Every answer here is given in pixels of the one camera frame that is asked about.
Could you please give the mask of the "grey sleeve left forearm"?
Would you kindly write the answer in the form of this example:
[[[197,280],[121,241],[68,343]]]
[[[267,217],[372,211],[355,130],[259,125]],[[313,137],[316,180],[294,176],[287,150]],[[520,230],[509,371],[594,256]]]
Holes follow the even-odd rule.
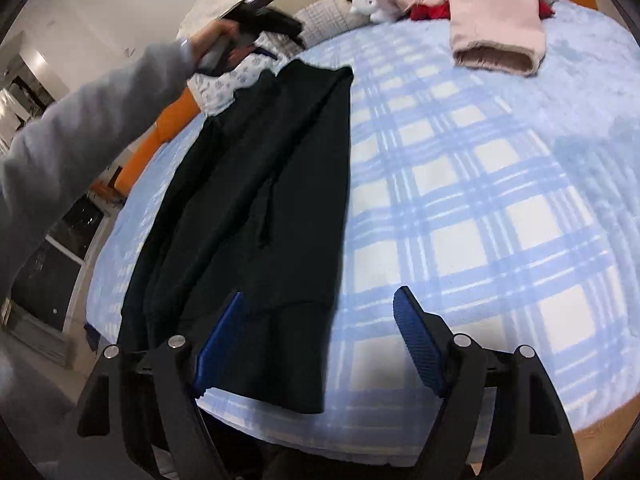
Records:
[[[47,232],[100,173],[183,92],[188,40],[84,84],[24,127],[1,159],[1,291],[7,294]]]

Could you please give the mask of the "left hand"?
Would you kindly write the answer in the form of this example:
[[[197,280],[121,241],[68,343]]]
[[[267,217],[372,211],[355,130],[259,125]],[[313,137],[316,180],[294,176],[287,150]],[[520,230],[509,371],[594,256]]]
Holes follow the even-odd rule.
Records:
[[[189,38],[189,44],[196,68],[201,66],[206,55],[215,52],[215,67],[220,66],[221,73],[231,72],[255,51],[254,44],[240,45],[239,25],[228,20],[209,22]]]

